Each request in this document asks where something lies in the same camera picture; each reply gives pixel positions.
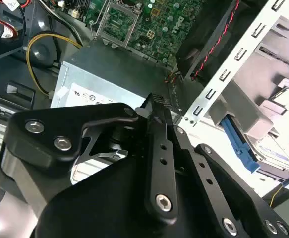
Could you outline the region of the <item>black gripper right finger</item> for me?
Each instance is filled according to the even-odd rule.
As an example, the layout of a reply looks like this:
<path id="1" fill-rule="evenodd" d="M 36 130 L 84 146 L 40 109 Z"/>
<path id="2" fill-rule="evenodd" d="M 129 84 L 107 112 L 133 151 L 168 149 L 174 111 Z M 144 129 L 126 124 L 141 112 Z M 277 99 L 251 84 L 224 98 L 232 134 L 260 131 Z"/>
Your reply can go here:
<path id="1" fill-rule="evenodd" d="M 153 96 L 153 215 L 205 238 L 289 238 L 289 226 L 208 145 L 193 147 Z"/>

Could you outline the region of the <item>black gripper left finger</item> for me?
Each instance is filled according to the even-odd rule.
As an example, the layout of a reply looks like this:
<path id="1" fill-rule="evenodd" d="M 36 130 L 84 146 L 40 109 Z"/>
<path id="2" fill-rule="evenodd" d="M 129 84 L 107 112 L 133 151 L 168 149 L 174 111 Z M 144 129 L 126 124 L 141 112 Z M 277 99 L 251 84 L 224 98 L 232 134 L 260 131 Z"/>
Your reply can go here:
<path id="1" fill-rule="evenodd" d="M 90 138 L 88 149 L 99 150 L 118 132 L 116 143 L 124 145 L 128 155 L 111 167 L 127 160 L 142 163 L 145 210 L 153 215 L 153 95 L 141 109 L 146 117 L 124 103 L 14 113 L 1 147 L 0 170 L 39 220 L 53 198 L 74 186 L 69 176 L 72 167 L 83 162 L 84 138 Z"/>

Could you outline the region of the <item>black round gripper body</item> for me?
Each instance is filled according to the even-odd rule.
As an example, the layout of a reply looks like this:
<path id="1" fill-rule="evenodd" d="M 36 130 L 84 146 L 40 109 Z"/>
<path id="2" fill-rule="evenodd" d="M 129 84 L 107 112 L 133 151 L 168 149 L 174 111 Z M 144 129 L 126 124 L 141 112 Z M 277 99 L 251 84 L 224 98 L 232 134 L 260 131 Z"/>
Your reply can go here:
<path id="1" fill-rule="evenodd" d="M 35 230 L 38 238 L 203 238 L 200 230 L 168 226 L 145 210 L 139 160 L 98 172 L 52 199 Z"/>

